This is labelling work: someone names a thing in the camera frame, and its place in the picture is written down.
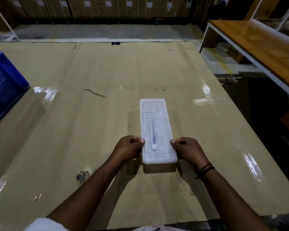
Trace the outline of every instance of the person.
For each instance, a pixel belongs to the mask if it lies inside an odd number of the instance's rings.
[[[181,137],[170,143],[200,177],[228,230],[273,230],[217,172],[197,140]],[[85,230],[112,179],[144,144],[140,137],[122,137],[106,162],[78,190],[46,218],[35,220],[26,231]]]

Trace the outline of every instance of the blue bin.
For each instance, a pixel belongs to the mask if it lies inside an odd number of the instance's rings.
[[[0,52],[0,119],[28,90],[29,83]]]

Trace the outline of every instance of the gray floor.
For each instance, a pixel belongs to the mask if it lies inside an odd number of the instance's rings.
[[[196,25],[20,25],[14,29],[22,42],[147,42],[191,41],[199,49],[203,31]],[[259,72],[250,65],[239,65],[227,55],[230,44],[204,48],[201,56],[214,74]]]

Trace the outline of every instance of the white plastic tray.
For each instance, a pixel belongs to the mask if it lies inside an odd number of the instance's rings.
[[[176,151],[170,144],[172,139],[166,102],[164,99],[140,100],[142,162],[145,164],[174,163],[178,161]]]

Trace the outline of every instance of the hand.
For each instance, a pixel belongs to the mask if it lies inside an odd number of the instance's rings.
[[[136,151],[138,149],[141,149],[144,143],[145,140],[141,139],[141,137],[132,135],[124,136],[119,140],[119,142],[115,146],[115,149],[113,149],[110,158],[118,160],[120,165],[122,165],[126,163],[129,159],[137,157]]]
[[[170,144],[194,167],[193,171],[195,173],[210,163],[196,139],[181,137],[170,140]]]

